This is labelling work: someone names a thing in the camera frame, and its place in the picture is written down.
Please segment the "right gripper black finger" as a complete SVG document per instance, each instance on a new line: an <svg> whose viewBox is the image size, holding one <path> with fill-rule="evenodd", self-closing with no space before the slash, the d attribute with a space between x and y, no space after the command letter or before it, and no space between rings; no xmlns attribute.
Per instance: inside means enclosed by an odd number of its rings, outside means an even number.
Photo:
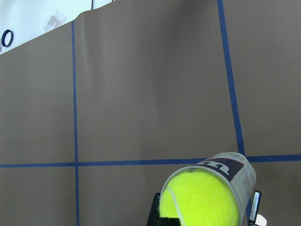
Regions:
<svg viewBox="0 0 301 226"><path fill-rule="evenodd" d="M179 218L161 218L157 219L157 226L181 226Z"/></svg>

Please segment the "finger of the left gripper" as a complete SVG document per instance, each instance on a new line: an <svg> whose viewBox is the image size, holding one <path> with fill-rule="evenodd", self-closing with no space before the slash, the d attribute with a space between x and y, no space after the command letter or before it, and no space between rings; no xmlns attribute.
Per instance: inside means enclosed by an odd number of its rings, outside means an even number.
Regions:
<svg viewBox="0 0 301 226"><path fill-rule="evenodd" d="M160 199L160 193L155 193L153 196L149 216L147 219L146 226L156 226L157 225L157 219L159 217L159 199Z"/></svg>
<svg viewBox="0 0 301 226"><path fill-rule="evenodd" d="M258 190L255 190L254 195L253 195L252 206L250 209L249 219L248 219L249 224L256 223L260 200L261 200L261 192Z"/></svg>

